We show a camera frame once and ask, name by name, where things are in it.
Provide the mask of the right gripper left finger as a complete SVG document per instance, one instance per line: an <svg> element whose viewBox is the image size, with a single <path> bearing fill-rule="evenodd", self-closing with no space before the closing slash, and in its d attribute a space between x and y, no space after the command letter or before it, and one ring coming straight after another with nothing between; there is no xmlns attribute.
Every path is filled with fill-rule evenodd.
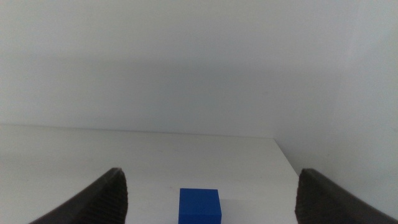
<svg viewBox="0 0 398 224"><path fill-rule="evenodd" d="M125 224L128 210L126 176L112 168L81 192L34 220L33 224Z"/></svg>

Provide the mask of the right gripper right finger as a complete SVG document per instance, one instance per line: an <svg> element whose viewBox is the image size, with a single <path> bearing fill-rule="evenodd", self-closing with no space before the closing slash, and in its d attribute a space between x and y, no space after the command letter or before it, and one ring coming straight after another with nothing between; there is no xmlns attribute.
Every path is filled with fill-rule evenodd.
<svg viewBox="0 0 398 224"><path fill-rule="evenodd" d="M302 169L295 204L299 224L397 224L315 169Z"/></svg>

